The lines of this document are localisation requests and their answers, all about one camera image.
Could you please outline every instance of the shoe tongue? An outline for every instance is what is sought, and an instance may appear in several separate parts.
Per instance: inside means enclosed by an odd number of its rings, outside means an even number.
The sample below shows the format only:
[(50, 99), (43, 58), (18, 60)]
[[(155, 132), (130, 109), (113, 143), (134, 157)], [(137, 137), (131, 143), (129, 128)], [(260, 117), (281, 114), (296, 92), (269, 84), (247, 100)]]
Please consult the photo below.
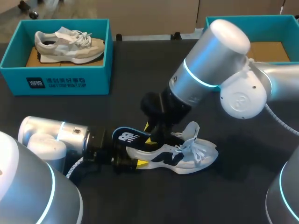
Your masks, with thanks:
[(182, 137), (185, 141), (189, 139), (195, 139), (197, 138), (198, 132), (199, 132), (199, 125), (195, 121), (192, 121), (187, 125), (187, 127), (183, 131)]
[(196, 140), (198, 132), (199, 125), (195, 121), (190, 122), (182, 132), (182, 137), (185, 141), (182, 147), (184, 148), (192, 144)]
[(55, 35), (56, 37), (58, 37), (59, 39), (64, 39), (64, 40), (67, 40), (69, 42), (72, 42), (72, 41), (75, 41), (76, 38), (73, 37), (73, 36), (70, 36), (68, 34), (62, 34), (62, 33), (59, 33), (59, 32), (55, 32)]
[(72, 31), (65, 27), (61, 27), (57, 32), (55, 32), (55, 35), (58, 38), (61, 38), (61, 39), (64, 39), (64, 40), (67, 40), (70, 42), (76, 40), (76, 38), (74, 38), (71, 34), (72, 34)]
[(65, 28), (65, 27), (61, 27), (58, 31), (58, 33), (61, 33), (61, 34), (67, 34), (67, 35), (71, 35), (72, 31)]

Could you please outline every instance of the teal shoe box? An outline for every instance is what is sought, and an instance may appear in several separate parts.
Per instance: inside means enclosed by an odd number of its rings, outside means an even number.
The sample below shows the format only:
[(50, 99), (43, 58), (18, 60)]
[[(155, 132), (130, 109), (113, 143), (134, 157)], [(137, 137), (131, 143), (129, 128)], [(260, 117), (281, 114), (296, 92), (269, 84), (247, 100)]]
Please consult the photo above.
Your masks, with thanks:
[[(54, 33), (61, 27), (92, 33), (105, 40), (102, 66), (26, 67), (36, 31)], [(113, 40), (109, 19), (20, 21), (0, 64), (11, 92), (20, 95), (109, 94)]]
[(292, 15), (240, 15), (206, 17), (204, 31), (217, 19), (227, 20), (239, 27), (250, 42), (281, 42), (290, 62), (299, 63), (299, 23)]

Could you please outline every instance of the shoe sole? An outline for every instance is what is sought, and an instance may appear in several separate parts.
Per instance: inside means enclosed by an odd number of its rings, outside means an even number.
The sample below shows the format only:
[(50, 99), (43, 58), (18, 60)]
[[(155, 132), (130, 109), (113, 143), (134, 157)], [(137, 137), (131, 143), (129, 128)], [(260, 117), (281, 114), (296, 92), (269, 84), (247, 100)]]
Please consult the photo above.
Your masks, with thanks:
[(104, 52), (101, 52), (95, 56), (88, 58), (73, 58), (68, 56), (56, 56), (56, 55), (41, 55), (41, 63), (57, 63), (57, 62), (73, 62), (75, 64), (84, 64), (100, 57)]
[(182, 168), (177, 168), (177, 167), (173, 167), (171, 165), (165, 164), (165, 163), (160, 163), (160, 162), (149, 162), (147, 163), (147, 165), (145, 165), (144, 167), (140, 167), (138, 169), (155, 169), (155, 168), (168, 168), (171, 169), (173, 172), (176, 172), (177, 174), (191, 174), (191, 173), (195, 173), (198, 172), (204, 168), (207, 168), (208, 166), (210, 166), (211, 164), (208, 165), (204, 165), (202, 167), (199, 168), (193, 168), (193, 169), (182, 169)]
[[(135, 151), (138, 151), (137, 149), (133, 149), (133, 148), (128, 149), (128, 147), (127, 147), (126, 151), (127, 151), (127, 154), (130, 158), (141, 160), (141, 158), (138, 155), (135, 154)], [(210, 166), (217, 159), (217, 157), (218, 156), (216, 156), (215, 159), (209, 164), (206, 164), (206, 165), (203, 165), (203, 166), (197, 167), (197, 168), (192, 168), (192, 169), (183, 169), (183, 168), (174, 167), (172, 165), (165, 164), (165, 163), (162, 163), (162, 162), (151, 162), (151, 161), (148, 161), (148, 163), (146, 165), (141, 166), (137, 169), (155, 169), (155, 168), (162, 167), (162, 168), (171, 169), (173, 172), (176, 172), (177, 174), (190, 174), (190, 173), (198, 172), (198, 171), (200, 171), (204, 168), (207, 168), (208, 166)]]

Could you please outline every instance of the yellow accent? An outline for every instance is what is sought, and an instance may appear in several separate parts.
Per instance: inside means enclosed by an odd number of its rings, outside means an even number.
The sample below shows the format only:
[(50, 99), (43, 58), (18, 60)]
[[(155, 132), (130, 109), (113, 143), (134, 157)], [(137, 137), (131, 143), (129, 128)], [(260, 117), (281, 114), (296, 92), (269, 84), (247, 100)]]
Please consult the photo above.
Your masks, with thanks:
[(144, 166), (146, 166), (148, 163), (149, 163), (149, 162), (147, 162), (147, 161), (138, 160), (138, 161), (137, 161), (137, 167), (136, 167), (136, 169), (138, 169), (138, 168), (140, 168), (140, 167), (144, 167)]
[(144, 132), (145, 132), (145, 130), (148, 128), (148, 126), (149, 126), (149, 123), (146, 122), (146, 125), (145, 125), (145, 128), (144, 128)]
[(151, 141), (151, 139), (148, 138), (148, 139), (146, 140), (145, 144), (153, 145), (153, 144), (157, 144), (157, 142)]

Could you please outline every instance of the cardboard insert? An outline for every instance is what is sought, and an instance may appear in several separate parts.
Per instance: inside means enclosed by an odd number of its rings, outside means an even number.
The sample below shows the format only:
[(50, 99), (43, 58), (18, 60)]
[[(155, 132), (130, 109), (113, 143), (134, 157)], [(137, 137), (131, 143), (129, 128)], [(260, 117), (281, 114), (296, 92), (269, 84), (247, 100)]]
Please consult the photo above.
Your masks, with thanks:
[(281, 42), (252, 42), (247, 56), (257, 62), (290, 62)]
[(72, 62), (61, 62), (61, 63), (41, 63), (37, 56), (37, 50), (35, 47), (32, 48), (30, 56), (28, 58), (26, 67), (65, 67), (65, 66), (102, 66), (103, 55), (99, 58), (85, 64), (74, 64)]

